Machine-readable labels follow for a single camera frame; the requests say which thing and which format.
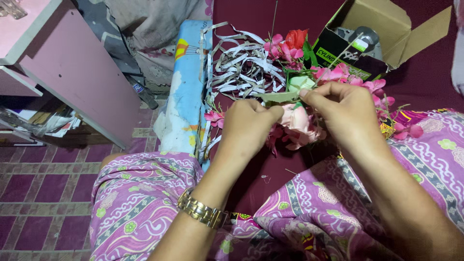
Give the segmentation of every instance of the pink furniture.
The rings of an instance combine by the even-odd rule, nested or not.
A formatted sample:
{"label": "pink furniture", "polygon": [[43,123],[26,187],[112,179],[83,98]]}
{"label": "pink furniture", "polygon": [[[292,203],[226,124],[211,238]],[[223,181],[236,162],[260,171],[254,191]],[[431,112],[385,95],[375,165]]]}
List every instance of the pink furniture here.
{"label": "pink furniture", "polygon": [[41,96],[37,83],[114,144],[130,145],[140,99],[79,11],[69,0],[21,6],[26,17],[0,19],[0,65],[8,65],[0,95]]}

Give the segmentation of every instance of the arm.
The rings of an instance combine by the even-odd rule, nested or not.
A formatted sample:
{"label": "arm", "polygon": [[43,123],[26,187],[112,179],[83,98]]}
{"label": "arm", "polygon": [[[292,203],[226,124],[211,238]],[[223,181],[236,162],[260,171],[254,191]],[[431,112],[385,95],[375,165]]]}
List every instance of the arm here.
{"label": "arm", "polygon": [[[339,102],[325,98],[335,96]],[[316,108],[361,179],[406,260],[464,260],[464,240],[428,193],[399,164],[382,136],[371,94],[330,83],[300,96]]]}
{"label": "arm", "polygon": [[[280,106],[267,110],[255,100],[235,102],[226,113],[214,161],[191,196],[210,208],[223,210],[230,189],[251,158],[263,147],[271,126],[283,114]],[[181,211],[148,261],[205,260],[215,235],[215,229]]]}

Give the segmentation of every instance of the cardboard box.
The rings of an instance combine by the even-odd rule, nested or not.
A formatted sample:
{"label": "cardboard box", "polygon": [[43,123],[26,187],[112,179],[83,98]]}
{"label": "cardboard box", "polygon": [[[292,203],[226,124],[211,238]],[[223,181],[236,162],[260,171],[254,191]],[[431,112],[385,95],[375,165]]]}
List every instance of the cardboard box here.
{"label": "cardboard box", "polygon": [[[370,81],[383,77],[446,36],[450,17],[451,6],[411,30],[411,19],[406,11],[390,0],[348,0],[325,26],[314,43],[313,50],[319,66],[328,67],[349,45],[331,29],[343,27],[355,30],[359,26],[370,27],[380,38],[382,61],[362,55],[362,51],[351,46],[334,63],[349,64],[352,74],[358,72],[363,80]],[[311,66],[309,60],[305,66]]]}

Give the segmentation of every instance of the knee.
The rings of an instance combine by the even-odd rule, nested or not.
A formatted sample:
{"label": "knee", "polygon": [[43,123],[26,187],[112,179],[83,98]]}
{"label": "knee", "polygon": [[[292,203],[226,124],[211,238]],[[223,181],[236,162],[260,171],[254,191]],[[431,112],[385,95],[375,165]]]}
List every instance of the knee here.
{"label": "knee", "polygon": [[119,156],[124,156],[124,155],[127,155],[127,153],[115,153],[115,154],[111,154],[109,156],[106,156],[103,160],[102,160],[102,163],[100,164],[100,169],[102,169],[106,164],[110,163],[112,160],[114,160],[115,158],[119,157]]}

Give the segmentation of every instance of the hand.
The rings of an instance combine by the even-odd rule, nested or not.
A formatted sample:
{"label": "hand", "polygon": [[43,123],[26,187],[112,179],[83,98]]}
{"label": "hand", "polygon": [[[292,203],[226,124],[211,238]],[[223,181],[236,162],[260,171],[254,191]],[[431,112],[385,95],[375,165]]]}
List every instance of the hand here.
{"label": "hand", "polygon": [[[322,114],[330,134],[352,155],[387,148],[368,90],[330,82],[314,91],[301,90],[301,99]],[[333,101],[325,96],[334,97]]]}
{"label": "hand", "polygon": [[240,100],[227,110],[217,155],[226,153],[245,165],[263,147],[271,126],[284,115],[281,106],[264,108],[256,100]]}

